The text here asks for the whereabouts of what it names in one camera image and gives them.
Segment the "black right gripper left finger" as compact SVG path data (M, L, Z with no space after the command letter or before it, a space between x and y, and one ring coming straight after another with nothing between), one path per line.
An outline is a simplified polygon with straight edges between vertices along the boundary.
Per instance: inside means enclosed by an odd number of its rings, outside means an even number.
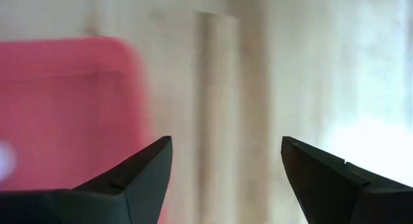
M163 136L73 189L1 193L1 224L157 224L172 168Z

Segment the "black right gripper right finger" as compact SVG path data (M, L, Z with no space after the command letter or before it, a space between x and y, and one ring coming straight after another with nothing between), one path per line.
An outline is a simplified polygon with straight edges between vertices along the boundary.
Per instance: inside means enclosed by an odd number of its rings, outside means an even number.
M309 224L412 224L412 187L289 136L281 157Z

